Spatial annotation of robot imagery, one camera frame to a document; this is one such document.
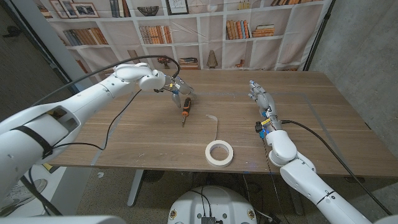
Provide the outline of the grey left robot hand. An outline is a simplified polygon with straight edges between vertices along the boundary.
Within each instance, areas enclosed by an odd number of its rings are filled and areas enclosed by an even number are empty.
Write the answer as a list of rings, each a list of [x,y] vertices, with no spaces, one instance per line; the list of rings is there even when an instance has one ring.
[[[163,87],[165,90],[169,90],[172,92],[172,100],[177,105],[178,108],[181,108],[181,100],[179,94],[183,95],[192,95],[196,97],[195,90],[185,81],[183,81],[180,77],[173,78],[171,76],[165,76],[165,85]]]

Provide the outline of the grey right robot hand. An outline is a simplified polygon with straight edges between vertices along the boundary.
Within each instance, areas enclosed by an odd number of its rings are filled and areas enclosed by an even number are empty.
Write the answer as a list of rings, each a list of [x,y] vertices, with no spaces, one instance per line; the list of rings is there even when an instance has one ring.
[[[268,132],[282,130],[282,124],[277,117],[277,110],[273,97],[263,89],[260,84],[250,80],[249,81],[250,99],[256,102],[259,107],[259,112],[264,117],[263,126]]]

